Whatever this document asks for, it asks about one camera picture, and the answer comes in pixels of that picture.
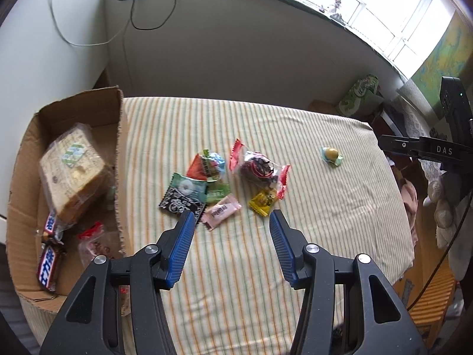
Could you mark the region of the white gloved hand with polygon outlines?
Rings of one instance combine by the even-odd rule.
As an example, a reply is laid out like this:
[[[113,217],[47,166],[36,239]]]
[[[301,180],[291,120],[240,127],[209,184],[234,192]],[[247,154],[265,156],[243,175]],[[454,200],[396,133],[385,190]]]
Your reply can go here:
[[[435,206],[436,241],[440,249],[447,248],[460,228],[451,250],[472,254],[472,203],[469,196],[460,175],[455,173],[443,173],[428,183],[423,205]]]

